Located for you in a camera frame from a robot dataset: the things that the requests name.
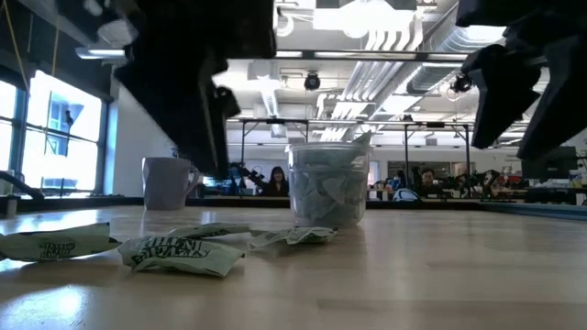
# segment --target black overhead object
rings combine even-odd
[[[537,159],[579,134],[587,126],[582,108],[587,74],[587,38],[570,37],[549,44],[544,51],[550,83],[542,94],[518,156]]]
[[[199,171],[225,176],[226,119],[240,110],[212,75],[227,70],[227,59],[275,56],[273,1],[101,0],[103,14],[92,19],[78,15],[86,2],[58,3],[93,39],[112,12],[124,13],[138,36],[125,46],[128,63],[115,77]]]
[[[587,73],[587,10],[579,0],[460,0],[457,25],[503,26],[505,46],[469,56],[453,89],[467,80],[481,92],[472,145],[487,148],[539,97],[532,91],[542,64],[550,82],[518,151],[536,159],[587,127],[581,89]]]
[[[526,67],[521,58],[505,54],[503,46],[491,45],[473,53],[462,66],[462,72],[479,88],[471,143],[475,148],[490,147],[540,96],[532,90],[540,69]]]

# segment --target wooden table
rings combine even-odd
[[[113,207],[22,215],[0,233],[110,221],[118,239],[289,210]],[[246,236],[226,239],[244,247]],[[368,211],[324,246],[249,253],[224,279],[132,273],[111,251],[0,262],[0,329],[586,329],[587,226],[476,212]]]

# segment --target white wall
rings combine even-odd
[[[142,196],[142,159],[170,157],[172,143],[124,87],[115,105],[110,115],[117,120],[108,123],[105,193]]]

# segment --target crumpled candy wrapper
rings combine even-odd
[[[207,238],[220,237],[230,234],[241,234],[250,232],[250,226],[247,224],[224,224],[214,223],[205,224],[195,227],[181,227],[173,229],[168,237],[186,237],[186,238]]]
[[[56,231],[0,235],[0,260],[53,261],[89,256],[117,248],[110,224],[84,225]]]
[[[324,227],[296,227],[276,232],[265,232],[249,241],[249,248],[263,248],[285,241],[287,245],[326,243],[337,234],[337,229]]]
[[[133,271],[167,269],[217,277],[225,277],[235,262],[245,257],[234,247],[173,236],[132,238],[118,252]]]

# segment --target plastic cup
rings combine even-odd
[[[291,207],[301,226],[356,225],[365,213],[370,147],[356,143],[291,145]]]

